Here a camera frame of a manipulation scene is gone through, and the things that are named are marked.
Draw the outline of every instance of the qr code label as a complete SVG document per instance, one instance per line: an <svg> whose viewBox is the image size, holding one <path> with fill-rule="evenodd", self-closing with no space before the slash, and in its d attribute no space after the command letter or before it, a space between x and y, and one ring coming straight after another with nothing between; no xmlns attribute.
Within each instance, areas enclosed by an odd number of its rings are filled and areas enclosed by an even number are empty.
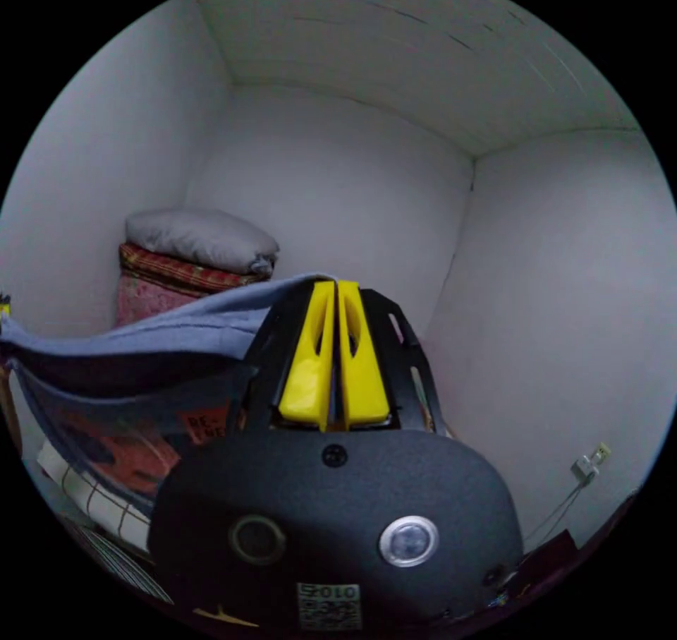
<svg viewBox="0 0 677 640"><path fill-rule="evenodd" d="M296 584L300 626L304 631L362 629L360 587L357 584Z"/></svg>

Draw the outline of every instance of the stack of bedding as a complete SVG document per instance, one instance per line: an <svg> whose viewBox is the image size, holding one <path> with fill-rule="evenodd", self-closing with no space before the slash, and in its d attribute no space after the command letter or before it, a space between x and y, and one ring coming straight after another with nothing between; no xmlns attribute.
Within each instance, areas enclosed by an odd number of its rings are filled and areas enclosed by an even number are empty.
<svg viewBox="0 0 677 640"><path fill-rule="evenodd" d="M219 210L176 208L131 215L118 252L116 326L268 280L278 252L268 233Z"/></svg>

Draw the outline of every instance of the pink blanket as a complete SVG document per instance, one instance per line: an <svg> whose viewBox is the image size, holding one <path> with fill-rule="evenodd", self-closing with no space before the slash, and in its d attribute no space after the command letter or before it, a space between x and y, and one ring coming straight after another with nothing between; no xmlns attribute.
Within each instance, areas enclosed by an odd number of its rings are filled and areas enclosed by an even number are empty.
<svg viewBox="0 0 677 640"><path fill-rule="evenodd" d="M129 325L191 301L195 297L123 273L118 283L115 325Z"/></svg>

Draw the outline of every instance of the ceiling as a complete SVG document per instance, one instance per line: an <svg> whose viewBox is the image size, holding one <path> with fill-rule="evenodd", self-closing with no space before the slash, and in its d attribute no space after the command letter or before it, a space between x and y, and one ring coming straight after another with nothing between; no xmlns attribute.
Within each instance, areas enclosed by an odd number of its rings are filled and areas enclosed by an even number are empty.
<svg viewBox="0 0 677 640"><path fill-rule="evenodd" d="M601 73L509 0L198 0L238 85L395 111L472 156L574 129L636 129Z"/></svg>

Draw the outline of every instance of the pillow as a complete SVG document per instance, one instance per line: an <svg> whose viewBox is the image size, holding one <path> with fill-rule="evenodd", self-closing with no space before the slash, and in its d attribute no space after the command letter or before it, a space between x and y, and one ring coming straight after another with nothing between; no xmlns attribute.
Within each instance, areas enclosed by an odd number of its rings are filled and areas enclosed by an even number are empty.
<svg viewBox="0 0 677 640"><path fill-rule="evenodd" d="M271 275L280 249L265 231L220 210L137 212L126 227L127 240L149 252L233 273Z"/></svg>

